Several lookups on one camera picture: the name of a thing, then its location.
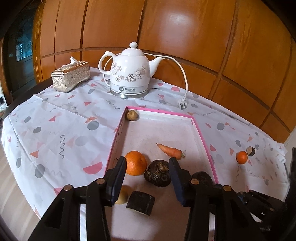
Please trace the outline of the tan round fruit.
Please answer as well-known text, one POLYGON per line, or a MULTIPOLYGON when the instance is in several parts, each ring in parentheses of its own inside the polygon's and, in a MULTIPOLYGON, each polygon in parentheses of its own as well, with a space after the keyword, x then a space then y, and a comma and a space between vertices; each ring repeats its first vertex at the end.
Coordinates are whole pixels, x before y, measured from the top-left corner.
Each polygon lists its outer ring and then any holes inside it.
POLYGON ((138 114, 135 110, 129 110, 126 115, 125 118, 128 121, 136 121, 138 119, 138 114))
POLYGON ((121 187, 118 200, 115 202, 115 204, 122 205, 125 204, 128 201, 129 197, 129 187, 126 185, 123 185, 121 187))

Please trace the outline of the dark cylinder with pale cut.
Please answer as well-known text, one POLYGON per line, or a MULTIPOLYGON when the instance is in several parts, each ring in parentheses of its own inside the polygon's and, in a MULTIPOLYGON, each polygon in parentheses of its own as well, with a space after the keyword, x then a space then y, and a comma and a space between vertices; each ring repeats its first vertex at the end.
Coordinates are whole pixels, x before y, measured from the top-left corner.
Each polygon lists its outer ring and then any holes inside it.
POLYGON ((152 195, 140 191, 133 191, 128 199, 126 208, 150 216, 155 200, 155 197, 152 195))

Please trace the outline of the orange carrot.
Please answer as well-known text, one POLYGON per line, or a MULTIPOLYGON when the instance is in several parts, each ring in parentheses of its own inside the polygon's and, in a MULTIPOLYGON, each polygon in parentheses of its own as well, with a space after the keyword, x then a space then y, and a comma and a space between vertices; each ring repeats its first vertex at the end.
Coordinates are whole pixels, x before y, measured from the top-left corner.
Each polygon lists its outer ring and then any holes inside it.
POLYGON ((176 158, 177 160, 181 160, 182 158, 184 158, 186 155, 179 149, 176 148, 172 148, 172 147, 168 147, 165 146, 163 144, 158 144, 156 143, 156 145, 158 146, 158 148, 164 152, 166 155, 168 155, 171 158, 176 158))

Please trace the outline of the large dark round fruit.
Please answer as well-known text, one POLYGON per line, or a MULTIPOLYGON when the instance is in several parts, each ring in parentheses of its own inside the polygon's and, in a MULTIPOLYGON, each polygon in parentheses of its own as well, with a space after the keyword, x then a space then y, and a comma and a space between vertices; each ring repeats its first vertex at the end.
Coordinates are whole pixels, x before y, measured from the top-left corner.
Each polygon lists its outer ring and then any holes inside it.
POLYGON ((171 183, 169 164, 165 160, 154 160, 144 173, 147 182, 157 186, 166 187, 171 183))

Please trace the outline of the orange fruit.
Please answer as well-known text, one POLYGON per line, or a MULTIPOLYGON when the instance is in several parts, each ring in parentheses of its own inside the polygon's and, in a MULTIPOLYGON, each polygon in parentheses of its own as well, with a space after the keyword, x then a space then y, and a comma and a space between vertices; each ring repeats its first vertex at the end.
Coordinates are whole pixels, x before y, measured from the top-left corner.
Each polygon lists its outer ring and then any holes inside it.
POLYGON ((147 169, 147 161, 144 155, 138 151, 130 151, 125 155, 127 167, 126 173, 131 176, 142 175, 147 169))
POLYGON ((245 151, 240 151, 236 154, 236 161, 238 164, 243 165, 247 162, 248 155, 245 151))

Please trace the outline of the small dark cut block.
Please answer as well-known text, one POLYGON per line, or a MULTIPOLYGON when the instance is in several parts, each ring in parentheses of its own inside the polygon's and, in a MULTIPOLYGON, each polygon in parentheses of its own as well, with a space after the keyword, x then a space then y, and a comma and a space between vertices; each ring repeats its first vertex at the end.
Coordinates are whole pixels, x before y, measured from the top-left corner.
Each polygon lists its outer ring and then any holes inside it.
POLYGON ((248 156, 252 157, 255 155, 255 148, 252 146, 249 146, 246 148, 246 153, 248 156))

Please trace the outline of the pink shallow tray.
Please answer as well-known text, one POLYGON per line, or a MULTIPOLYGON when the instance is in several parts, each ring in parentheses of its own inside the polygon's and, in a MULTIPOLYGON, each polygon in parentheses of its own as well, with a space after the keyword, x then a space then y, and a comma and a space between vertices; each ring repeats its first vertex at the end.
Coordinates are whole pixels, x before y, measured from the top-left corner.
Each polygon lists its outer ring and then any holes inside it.
POLYGON ((217 173, 207 144, 192 116, 171 111, 128 106, 124 113, 135 111, 130 121, 122 116, 112 143, 108 168, 120 157, 137 161, 143 156, 145 169, 126 174, 123 191, 107 211, 113 240, 183 240, 190 210, 178 201, 169 175, 169 159, 160 145, 179 149, 179 165, 190 174, 206 172, 214 182, 217 173))

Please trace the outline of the patterned white tablecloth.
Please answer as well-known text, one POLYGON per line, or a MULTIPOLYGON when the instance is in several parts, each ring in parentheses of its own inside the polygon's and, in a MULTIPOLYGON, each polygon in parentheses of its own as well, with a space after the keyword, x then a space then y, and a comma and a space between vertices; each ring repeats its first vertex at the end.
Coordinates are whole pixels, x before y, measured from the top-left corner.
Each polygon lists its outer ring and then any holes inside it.
POLYGON ((182 111, 178 100, 183 89, 160 80, 149 87, 148 95, 140 99, 113 96, 92 68, 90 80, 71 92, 42 88, 4 119, 4 152, 38 217, 65 185, 84 186, 104 176, 117 126, 128 106, 192 116, 210 151, 217 183, 285 199, 289 181, 283 144, 195 93, 187 93, 188 106, 182 111), (255 155, 238 164, 236 154, 249 146, 255 148, 255 155))

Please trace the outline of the silver ornate tissue box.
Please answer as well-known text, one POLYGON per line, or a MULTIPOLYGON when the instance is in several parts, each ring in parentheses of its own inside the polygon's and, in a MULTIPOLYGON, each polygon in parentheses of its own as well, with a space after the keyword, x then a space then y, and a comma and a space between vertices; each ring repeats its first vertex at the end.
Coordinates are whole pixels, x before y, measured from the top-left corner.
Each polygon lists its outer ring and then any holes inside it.
POLYGON ((70 63, 62 65, 51 73, 53 87, 59 92, 70 92, 79 83, 90 79, 90 65, 70 57, 70 63))

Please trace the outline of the wooden panelled cabinet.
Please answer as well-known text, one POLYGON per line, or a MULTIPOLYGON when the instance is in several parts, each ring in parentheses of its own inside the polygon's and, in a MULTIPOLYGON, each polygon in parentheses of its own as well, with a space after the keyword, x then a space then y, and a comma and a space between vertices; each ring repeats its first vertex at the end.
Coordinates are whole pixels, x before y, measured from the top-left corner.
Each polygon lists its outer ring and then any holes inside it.
POLYGON ((295 38, 262 1, 39 1, 33 65, 41 82, 70 57, 97 67, 131 42, 175 57, 156 75, 250 121, 278 142, 295 132, 295 38))

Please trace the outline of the white ceramic electric kettle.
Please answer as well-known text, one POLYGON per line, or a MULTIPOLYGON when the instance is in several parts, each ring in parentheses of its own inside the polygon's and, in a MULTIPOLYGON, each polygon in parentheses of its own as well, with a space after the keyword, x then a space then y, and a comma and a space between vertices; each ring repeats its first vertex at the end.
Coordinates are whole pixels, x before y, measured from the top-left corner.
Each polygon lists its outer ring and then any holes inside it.
POLYGON ((99 60, 98 68, 102 74, 110 76, 110 93, 113 95, 142 97, 148 93, 150 79, 162 60, 162 57, 156 57, 149 61, 133 41, 118 55, 106 51, 99 60), (109 71, 105 71, 102 62, 108 56, 112 65, 109 71))

